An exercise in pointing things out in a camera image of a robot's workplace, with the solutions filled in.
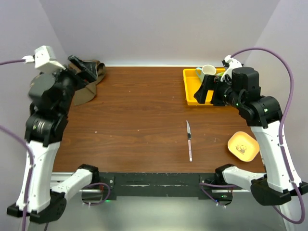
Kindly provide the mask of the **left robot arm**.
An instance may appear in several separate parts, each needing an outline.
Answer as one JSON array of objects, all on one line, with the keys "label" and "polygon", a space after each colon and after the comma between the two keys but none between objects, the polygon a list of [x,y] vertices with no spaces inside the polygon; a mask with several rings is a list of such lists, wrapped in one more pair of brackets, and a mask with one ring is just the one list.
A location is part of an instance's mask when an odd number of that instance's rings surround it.
[{"label": "left robot arm", "polygon": [[22,189],[7,214],[29,217],[37,224],[58,220],[67,202],[81,189],[96,188],[100,183],[97,167],[82,164],[62,183],[51,187],[54,160],[68,123],[68,114],[75,92],[98,78],[95,62],[68,57],[72,67],[42,70],[31,81],[30,116],[26,122],[24,144],[27,159]]}]

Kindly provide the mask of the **brown cloth napkin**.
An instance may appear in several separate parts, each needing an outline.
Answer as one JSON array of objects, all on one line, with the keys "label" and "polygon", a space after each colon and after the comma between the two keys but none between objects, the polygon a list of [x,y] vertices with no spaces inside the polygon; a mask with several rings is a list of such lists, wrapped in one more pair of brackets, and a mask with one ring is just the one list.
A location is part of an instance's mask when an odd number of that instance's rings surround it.
[{"label": "brown cloth napkin", "polygon": [[[74,90],[71,86],[65,86],[63,84],[63,70],[59,70],[52,74],[40,72],[38,76],[33,78],[30,84],[28,96],[32,103],[41,110],[68,111],[72,103],[74,105],[81,105],[92,100],[96,95],[96,85],[106,74],[105,64],[98,60],[82,61],[96,62],[98,74],[96,81],[87,81],[87,85],[84,88]],[[75,70],[80,76],[81,69],[78,69],[71,62],[69,65],[63,66],[66,69]]]}]

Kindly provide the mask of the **knife with pink handle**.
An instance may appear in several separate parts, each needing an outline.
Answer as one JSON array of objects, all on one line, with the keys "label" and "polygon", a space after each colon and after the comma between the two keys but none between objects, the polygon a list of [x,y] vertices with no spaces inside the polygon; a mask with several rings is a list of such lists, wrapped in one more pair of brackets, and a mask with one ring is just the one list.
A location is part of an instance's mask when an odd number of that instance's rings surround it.
[{"label": "knife with pink handle", "polygon": [[188,136],[188,150],[189,150],[189,161],[192,162],[192,145],[191,145],[191,128],[188,120],[186,120],[186,127],[187,127],[187,136]]}]

